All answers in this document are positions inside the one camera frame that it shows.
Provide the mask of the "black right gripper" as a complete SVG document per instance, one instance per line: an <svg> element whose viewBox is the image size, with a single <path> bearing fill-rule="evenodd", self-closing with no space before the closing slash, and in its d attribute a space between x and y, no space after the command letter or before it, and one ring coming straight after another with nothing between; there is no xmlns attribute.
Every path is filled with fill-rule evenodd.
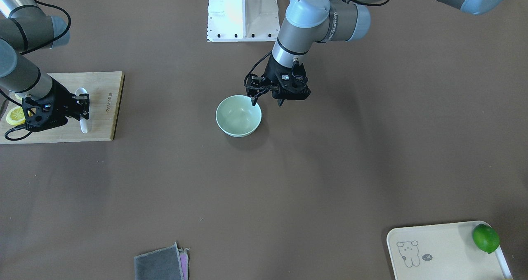
<svg viewBox="0 0 528 280"><path fill-rule="evenodd" d="M36 133L64 126L69 118L89 120L90 96L74 96L66 87L52 79L52 88L47 96L38 100L25 98L22 108L25 113L34 111L32 115L25 115L25 129Z"/></svg>

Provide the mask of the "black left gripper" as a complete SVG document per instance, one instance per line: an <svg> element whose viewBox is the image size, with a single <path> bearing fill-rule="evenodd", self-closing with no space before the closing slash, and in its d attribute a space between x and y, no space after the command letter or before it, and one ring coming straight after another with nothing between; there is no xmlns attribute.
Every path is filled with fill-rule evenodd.
<svg viewBox="0 0 528 280"><path fill-rule="evenodd" d="M260 96L268 92L272 92L279 107L285 100L305 100L311 94L307 86L305 66L298 61L294 61L293 66L288 68L271 56L263 75L254 75L252 70L246 75L246 94L251 99L252 106L257 104Z"/></svg>

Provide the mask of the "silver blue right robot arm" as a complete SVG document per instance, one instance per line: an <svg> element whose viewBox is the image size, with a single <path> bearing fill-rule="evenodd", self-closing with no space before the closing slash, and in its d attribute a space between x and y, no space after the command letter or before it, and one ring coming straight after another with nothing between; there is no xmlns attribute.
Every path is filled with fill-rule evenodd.
<svg viewBox="0 0 528 280"><path fill-rule="evenodd" d="M47 15L38 0L1 0L1 88L21 96L24 120L12 130L37 133L80 122L87 133L90 96L84 88L71 93L56 79L31 62L26 55L43 48L67 45L71 17Z"/></svg>

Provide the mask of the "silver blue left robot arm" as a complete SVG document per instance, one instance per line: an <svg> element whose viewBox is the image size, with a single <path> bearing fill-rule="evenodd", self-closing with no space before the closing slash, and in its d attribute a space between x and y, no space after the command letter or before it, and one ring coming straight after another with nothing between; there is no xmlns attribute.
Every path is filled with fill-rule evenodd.
<svg viewBox="0 0 528 280"><path fill-rule="evenodd" d="M281 106L285 100L305 100L307 85L303 60L313 43L362 39L371 25L370 6L390 0L289 0L273 49L260 76L250 71L244 87L251 104L268 92ZM436 0L462 12L481 15L503 0Z"/></svg>

